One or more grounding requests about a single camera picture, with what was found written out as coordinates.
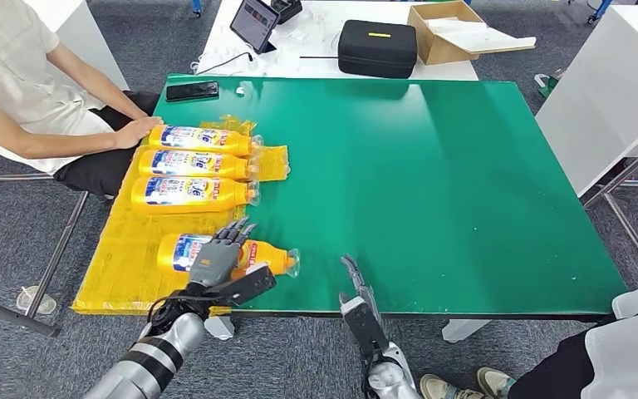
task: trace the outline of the yellow plastic mat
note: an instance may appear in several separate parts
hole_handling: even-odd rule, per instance
[[[213,234],[245,213],[242,206],[229,212],[197,214],[149,215],[134,211],[130,194],[134,181],[139,177],[138,159],[146,149],[141,146],[135,152],[115,199],[99,245],[71,307],[77,313],[146,314],[156,299],[183,288],[187,283],[186,273],[164,271],[158,267],[161,238],[167,234]],[[289,171],[287,147],[263,148],[260,165],[261,181],[286,179]]]

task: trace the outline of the tablet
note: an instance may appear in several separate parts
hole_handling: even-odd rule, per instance
[[[261,54],[279,20],[280,13],[262,0],[243,0],[231,21],[231,30]]]

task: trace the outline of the chair leg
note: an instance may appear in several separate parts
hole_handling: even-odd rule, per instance
[[[38,322],[34,318],[23,316],[22,314],[13,312],[11,309],[5,308],[1,305],[0,319],[21,327],[29,328],[36,333],[40,333],[48,337],[56,337],[57,334],[60,333],[59,328],[55,328],[54,326],[47,325],[43,322]]]
[[[47,173],[30,173],[26,175],[0,175],[0,181],[52,180]]]
[[[86,197],[89,195],[86,191],[82,192],[79,196],[79,200],[77,201],[75,208],[72,210],[70,215],[70,219],[67,221],[67,225],[65,225],[65,229],[62,230],[62,235],[60,236],[60,240],[57,242],[57,246],[55,247],[55,252],[52,253],[50,257],[50,262],[47,263],[47,267],[45,267],[45,273],[42,275],[40,283],[37,287],[37,292],[33,297],[31,302],[31,306],[28,307],[26,311],[26,317],[33,318],[37,312],[37,309],[40,307],[40,303],[42,302],[42,298],[45,296],[45,292],[50,286],[50,282],[52,281],[52,276],[55,274],[57,270],[57,265],[60,264],[60,259],[62,259],[62,254],[65,252],[65,248],[67,248],[67,244],[70,242],[70,237],[72,236],[72,231],[76,226],[77,220],[81,215],[81,210],[84,209],[84,204],[86,203]]]

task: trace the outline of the sneaker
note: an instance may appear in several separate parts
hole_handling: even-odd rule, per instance
[[[510,387],[517,382],[504,372],[490,367],[481,367],[475,376],[478,379],[480,389],[495,399],[507,398]]]
[[[431,374],[426,374],[420,379],[420,391],[425,399],[492,399],[470,389],[458,389]]]

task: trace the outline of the smartphone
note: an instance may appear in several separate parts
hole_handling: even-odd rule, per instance
[[[188,85],[168,86],[165,93],[167,102],[218,98],[218,82],[202,81]]]

